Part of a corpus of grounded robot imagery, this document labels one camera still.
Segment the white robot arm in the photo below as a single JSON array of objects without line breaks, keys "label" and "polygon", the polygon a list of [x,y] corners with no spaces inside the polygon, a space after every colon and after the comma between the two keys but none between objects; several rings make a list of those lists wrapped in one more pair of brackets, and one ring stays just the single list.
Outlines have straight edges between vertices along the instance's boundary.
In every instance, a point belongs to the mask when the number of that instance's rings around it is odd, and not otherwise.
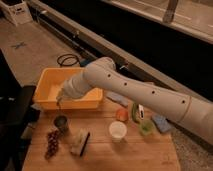
[{"label": "white robot arm", "polygon": [[142,104],[213,145],[213,103],[122,76],[109,57],[89,63],[66,79],[56,99],[58,103],[80,99],[94,88],[112,91]]}]

